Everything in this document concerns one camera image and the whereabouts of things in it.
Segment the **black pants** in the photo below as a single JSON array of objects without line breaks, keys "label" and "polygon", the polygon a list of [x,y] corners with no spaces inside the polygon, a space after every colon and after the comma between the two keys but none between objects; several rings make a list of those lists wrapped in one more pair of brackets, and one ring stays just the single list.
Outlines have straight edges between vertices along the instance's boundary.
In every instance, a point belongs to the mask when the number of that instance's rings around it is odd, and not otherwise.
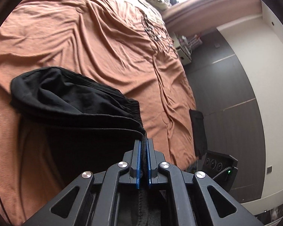
[{"label": "black pants", "polygon": [[161,225],[159,192],[147,187],[147,134],[139,103],[117,89],[60,67],[24,73],[11,82],[12,106],[45,130],[67,186],[26,225],[91,225],[95,174],[123,160],[141,141],[138,189],[121,189],[117,225]]}]

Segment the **black device with dials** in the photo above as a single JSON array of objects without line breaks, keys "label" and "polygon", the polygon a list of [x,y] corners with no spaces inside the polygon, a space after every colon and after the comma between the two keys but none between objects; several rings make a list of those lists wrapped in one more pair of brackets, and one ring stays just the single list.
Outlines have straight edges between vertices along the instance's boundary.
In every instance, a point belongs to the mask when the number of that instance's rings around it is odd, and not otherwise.
[{"label": "black device with dials", "polygon": [[238,160],[231,155],[207,150],[198,168],[212,178],[225,191],[229,192],[235,181]]}]

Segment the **black cloth hanging off bed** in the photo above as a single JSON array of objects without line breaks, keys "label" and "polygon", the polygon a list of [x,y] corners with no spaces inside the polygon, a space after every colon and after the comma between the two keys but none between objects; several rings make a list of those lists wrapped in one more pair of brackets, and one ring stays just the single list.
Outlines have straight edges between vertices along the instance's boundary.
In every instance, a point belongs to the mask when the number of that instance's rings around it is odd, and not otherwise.
[{"label": "black cloth hanging off bed", "polygon": [[199,160],[205,155],[208,149],[208,142],[205,133],[203,113],[197,110],[189,110],[194,140],[194,151]]}]

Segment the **white bedside table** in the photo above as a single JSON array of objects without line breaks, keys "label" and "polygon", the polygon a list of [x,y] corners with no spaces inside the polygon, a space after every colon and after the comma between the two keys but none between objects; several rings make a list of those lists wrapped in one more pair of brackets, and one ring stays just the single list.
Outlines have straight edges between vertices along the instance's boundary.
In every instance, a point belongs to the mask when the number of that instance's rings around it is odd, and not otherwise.
[{"label": "white bedside table", "polygon": [[202,40],[199,35],[194,35],[191,38],[177,35],[174,32],[170,34],[174,47],[180,58],[183,66],[188,65],[192,62],[192,52],[202,45]]}]

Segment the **brown bed blanket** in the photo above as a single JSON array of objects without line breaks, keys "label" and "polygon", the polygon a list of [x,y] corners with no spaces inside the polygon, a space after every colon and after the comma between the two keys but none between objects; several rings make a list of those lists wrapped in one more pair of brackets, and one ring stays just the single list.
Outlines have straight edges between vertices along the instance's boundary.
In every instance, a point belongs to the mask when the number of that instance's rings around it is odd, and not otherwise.
[{"label": "brown bed blanket", "polygon": [[11,224],[67,184],[44,128],[12,106],[11,82],[24,73],[60,67],[117,89],[138,101],[142,126],[168,162],[195,162],[192,90],[176,50],[147,35],[143,14],[122,0],[23,0],[1,26],[0,213]]}]

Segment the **pink curtain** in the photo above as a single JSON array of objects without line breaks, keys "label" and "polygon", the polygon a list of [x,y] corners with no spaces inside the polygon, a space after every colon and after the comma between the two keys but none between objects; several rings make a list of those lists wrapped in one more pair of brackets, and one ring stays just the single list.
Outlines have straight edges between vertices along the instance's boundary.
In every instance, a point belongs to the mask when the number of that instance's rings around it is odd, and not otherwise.
[{"label": "pink curtain", "polygon": [[186,37],[262,13],[261,0],[187,0],[162,13],[170,32]]}]

